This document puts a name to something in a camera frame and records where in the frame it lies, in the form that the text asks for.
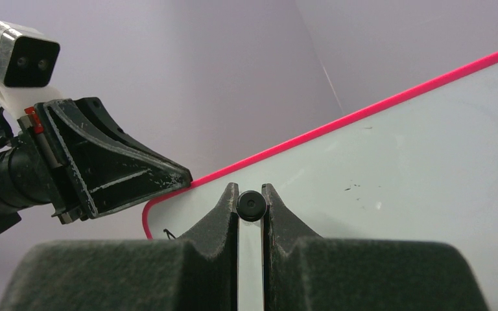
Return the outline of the black whiteboard marker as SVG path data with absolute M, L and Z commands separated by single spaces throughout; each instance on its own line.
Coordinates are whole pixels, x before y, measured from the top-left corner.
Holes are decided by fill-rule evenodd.
M 262 219 L 267 209 L 268 205 L 264 196 L 255 190 L 244 191 L 237 199 L 237 214 L 247 222 L 256 222 Z

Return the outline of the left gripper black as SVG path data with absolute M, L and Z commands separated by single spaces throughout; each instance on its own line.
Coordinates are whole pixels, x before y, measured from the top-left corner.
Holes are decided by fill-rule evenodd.
M 193 180 L 125 133 L 97 97 L 34 105 L 18 123 L 18 205 L 51 204 L 62 224 L 117 213 Z

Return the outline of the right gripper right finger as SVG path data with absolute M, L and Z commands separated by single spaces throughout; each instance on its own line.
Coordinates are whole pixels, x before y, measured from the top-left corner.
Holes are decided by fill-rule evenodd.
M 324 238 L 261 192 L 265 310 L 487 310 L 466 259 L 438 242 Z

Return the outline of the whiteboard with red frame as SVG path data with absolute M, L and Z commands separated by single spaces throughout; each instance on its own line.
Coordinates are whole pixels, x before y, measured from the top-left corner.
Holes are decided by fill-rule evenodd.
M 184 233 L 230 182 L 324 237 L 451 244 L 498 310 L 498 52 L 149 201 L 145 234 Z

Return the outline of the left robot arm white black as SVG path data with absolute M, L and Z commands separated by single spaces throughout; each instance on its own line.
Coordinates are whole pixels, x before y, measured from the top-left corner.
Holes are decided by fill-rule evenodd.
M 190 186 L 188 168 L 152 151 L 97 97 L 25 108 L 13 135 L 0 112 L 0 234 L 50 204 L 63 224 L 118 213 Z

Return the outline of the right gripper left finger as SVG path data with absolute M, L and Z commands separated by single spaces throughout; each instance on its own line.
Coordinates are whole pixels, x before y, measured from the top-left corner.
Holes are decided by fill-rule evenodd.
M 60 240 L 34 246 L 0 310 L 236 310 L 239 188 L 172 240 Z

